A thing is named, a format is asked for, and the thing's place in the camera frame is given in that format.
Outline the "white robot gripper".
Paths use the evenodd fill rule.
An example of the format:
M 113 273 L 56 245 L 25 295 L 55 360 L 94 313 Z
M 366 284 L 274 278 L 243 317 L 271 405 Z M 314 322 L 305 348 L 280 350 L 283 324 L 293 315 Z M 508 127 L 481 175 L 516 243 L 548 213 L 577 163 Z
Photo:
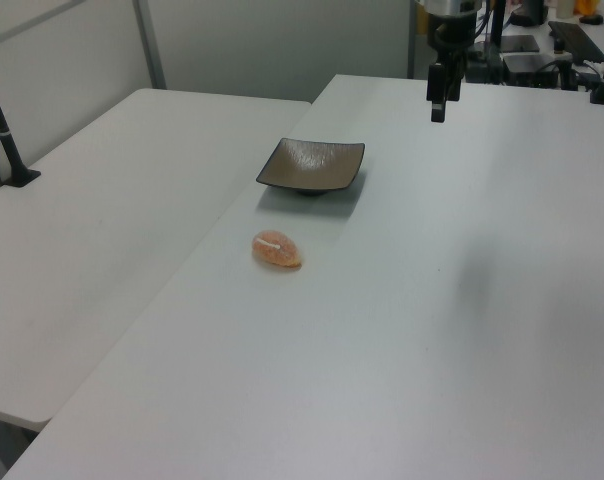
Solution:
M 446 101 L 460 99 L 464 79 L 464 54 L 476 37 L 477 14 L 483 5 L 474 0 L 426 0 L 427 44 L 436 52 L 437 62 L 429 66 L 427 100 L 431 121 L 445 121 Z

